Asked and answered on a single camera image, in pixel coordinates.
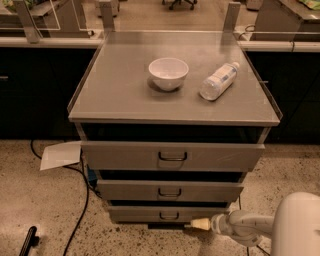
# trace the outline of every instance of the white sheet of paper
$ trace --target white sheet of paper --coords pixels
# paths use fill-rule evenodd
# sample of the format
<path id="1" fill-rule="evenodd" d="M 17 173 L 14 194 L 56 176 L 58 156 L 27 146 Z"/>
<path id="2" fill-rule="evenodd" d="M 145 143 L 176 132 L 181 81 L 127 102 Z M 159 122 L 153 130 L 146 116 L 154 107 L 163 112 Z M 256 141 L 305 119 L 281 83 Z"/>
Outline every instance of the white sheet of paper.
<path id="1" fill-rule="evenodd" d="M 40 171 L 80 162 L 81 141 L 48 146 L 44 149 Z"/>

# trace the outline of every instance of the office chair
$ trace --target office chair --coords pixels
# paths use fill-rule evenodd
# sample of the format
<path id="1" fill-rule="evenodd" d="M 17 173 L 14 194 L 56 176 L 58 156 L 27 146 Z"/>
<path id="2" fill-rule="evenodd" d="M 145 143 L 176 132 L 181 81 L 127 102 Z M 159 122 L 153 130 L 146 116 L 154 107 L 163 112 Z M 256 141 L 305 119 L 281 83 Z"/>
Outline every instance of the office chair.
<path id="1" fill-rule="evenodd" d="M 181 4 L 181 1 L 182 1 L 182 0 L 174 0 L 173 3 L 169 6 L 169 10 L 173 10 L 173 6 L 174 6 L 175 4 L 177 4 L 177 3 Z M 187 3 L 189 3 L 189 4 L 191 4 L 190 10 L 193 10 L 193 9 L 194 9 L 194 5 L 195 5 L 196 3 L 198 3 L 198 0 L 193 0 L 193 2 L 190 1 L 190 0 L 184 0 L 184 1 L 187 2 Z M 166 1 L 165 1 L 165 0 L 162 0 L 162 4 L 165 5 L 165 4 L 166 4 Z"/>

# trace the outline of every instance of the white bowl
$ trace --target white bowl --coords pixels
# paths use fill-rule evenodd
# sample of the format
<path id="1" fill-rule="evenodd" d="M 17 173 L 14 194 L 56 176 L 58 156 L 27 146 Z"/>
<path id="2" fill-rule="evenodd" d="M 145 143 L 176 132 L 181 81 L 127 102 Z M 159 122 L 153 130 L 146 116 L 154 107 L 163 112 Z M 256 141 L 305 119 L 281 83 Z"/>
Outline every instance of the white bowl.
<path id="1" fill-rule="evenodd" d="M 189 67 L 176 58 L 161 58 L 149 65 L 152 81 L 164 91 L 172 91 L 182 85 Z"/>

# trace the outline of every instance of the bottle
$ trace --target bottle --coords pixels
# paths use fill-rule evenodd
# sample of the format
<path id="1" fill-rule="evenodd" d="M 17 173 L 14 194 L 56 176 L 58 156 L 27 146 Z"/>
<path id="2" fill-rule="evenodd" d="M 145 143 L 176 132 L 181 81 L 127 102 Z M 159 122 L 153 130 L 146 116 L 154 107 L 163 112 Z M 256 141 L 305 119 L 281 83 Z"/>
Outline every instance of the bottle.
<path id="1" fill-rule="evenodd" d="M 216 100 L 235 80 L 240 65 L 225 63 L 214 74 L 203 81 L 200 95 L 206 100 Z"/>

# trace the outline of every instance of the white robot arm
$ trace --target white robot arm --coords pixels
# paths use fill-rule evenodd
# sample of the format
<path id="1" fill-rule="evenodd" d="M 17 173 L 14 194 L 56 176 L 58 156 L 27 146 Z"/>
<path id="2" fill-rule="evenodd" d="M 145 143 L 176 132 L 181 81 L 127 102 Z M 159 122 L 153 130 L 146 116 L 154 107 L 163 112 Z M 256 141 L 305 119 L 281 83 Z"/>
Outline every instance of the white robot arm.
<path id="1" fill-rule="evenodd" d="M 258 245 L 265 236 L 272 241 L 272 256 L 320 255 L 320 197 L 310 193 L 284 198 L 275 217 L 237 210 L 193 220 L 191 226 L 212 229 L 247 247 Z"/>

